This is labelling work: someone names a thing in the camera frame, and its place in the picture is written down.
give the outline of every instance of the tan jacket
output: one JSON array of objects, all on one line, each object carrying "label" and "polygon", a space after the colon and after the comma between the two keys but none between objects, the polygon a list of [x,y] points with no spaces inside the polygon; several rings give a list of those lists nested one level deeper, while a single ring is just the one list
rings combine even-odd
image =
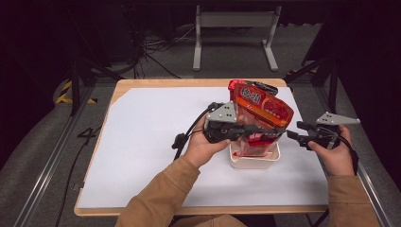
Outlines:
[{"label": "tan jacket", "polygon": [[[177,159],[131,199],[115,226],[168,226],[199,175],[200,171],[184,157]],[[369,197],[357,177],[329,177],[328,188],[330,227],[379,226]],[[245,225],[232,216],[224,215],[183,218],[173,226]]]}]

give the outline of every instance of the white bowl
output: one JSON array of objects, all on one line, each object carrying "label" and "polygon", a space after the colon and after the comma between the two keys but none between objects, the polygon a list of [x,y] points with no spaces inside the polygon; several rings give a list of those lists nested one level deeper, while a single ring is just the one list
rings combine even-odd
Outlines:
[{"label": "white bowl", "polygon": [[265,157],[237,157],[233,153],[239,150],[237,143],[230,144],[230,163],[235,168],[269,168],[280,158],[278,144],[273,145]]}]

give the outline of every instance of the white paper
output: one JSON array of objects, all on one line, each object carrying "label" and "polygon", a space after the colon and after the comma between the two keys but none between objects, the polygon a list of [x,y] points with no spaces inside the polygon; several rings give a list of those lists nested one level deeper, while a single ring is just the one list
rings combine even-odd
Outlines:
[{"label": "white paper", "polygon": [[[293,110],[288,130],[302,120],[289,88],[277,97]],[[174,159],[177,134],[186,132],[212,102],[228,102],[226,87],[134,88],[110,108],[78,208],[125,207]],[[237,169],[229,150],[200,168],[183,206],[327,204],[327,182],[312,151],[284,134],[281,158],[268,169]]]}]

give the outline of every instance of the person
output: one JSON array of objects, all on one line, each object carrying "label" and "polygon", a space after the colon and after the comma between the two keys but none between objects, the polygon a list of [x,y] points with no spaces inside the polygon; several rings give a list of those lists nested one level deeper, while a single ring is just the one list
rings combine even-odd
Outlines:
[{"label": "person", "polygon": [[[201,131],[204,118],[193,131]],[[341,136],[351,142],[349,130],[340,126]],[[183,205],[187,194],[200,175],[199,168],[215,153],[225,149],[230,140],[210,144],[203,133],[192,134],[186,153],[157,174],[128,203],[118,217],[116,227],[171,226],[174,214]],[[375,211],[360,180],[354,174],[348,147],[340,143],[328,150],[317,143],[308,145],[323,159],[328,177],[329,226],[379,226]],[[245,226],[230,215],[181,218],[173,227]]]}]

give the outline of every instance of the person's right hand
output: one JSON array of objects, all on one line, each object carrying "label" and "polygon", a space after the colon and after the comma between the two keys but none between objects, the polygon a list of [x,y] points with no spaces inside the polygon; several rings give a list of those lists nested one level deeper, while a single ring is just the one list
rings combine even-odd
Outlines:
[{"label": "person's right hand", "polygon": [[[351,133],[349,130],[342,125],[339,125],[339,128],[340,135],[351,144]],[[323,162],[331,175],[355,175],[350,150],[344,143],[340,142],[340,144],[334,149],[323,148],[313,141],[309,141],[307,144],[323,159]]]},{"label": "person's right hand", "polygon": [[206,119],[206,114],[200,119],[198,124],[194,127],[189,139],[188,148],[183,156],[194,165],[194,167],[201,167],[205,165],[217,152],[220,152],[227,148],[231,141],[229,139],[220,141],[215,144],[209,143],[206,137],[204,137],[203,125]]}]

